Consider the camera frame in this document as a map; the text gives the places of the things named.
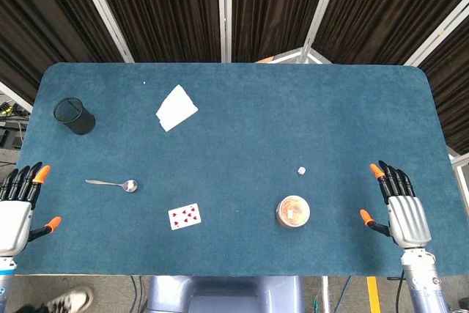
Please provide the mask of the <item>right robot hand, orange fingertips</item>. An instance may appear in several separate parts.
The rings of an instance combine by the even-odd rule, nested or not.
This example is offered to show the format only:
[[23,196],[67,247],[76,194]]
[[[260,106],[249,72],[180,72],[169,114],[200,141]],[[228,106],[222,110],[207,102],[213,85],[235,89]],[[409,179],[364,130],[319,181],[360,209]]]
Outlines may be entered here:
[[423,248],[430,242],[429,225],[421,200],[416,196],[410,178],[400,169],[379,161],[369,168],[377,180],[388,211],[388,224],[376,222],[367,210],[360,216],[365,226],[386,237],[400,248]]

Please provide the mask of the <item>left robot hand, orange fingertips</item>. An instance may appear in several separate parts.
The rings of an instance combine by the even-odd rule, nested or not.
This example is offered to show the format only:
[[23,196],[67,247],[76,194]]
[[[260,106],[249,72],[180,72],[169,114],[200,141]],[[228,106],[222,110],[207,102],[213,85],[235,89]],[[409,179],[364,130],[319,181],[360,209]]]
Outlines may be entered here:
[[32,216],[40,190],[51,167],[37,162],[33,166],[13,169],[1,182],[1,256],[14,257],[26,245],[49,235],[61,224],[56,216],[46,225],[32,229]]

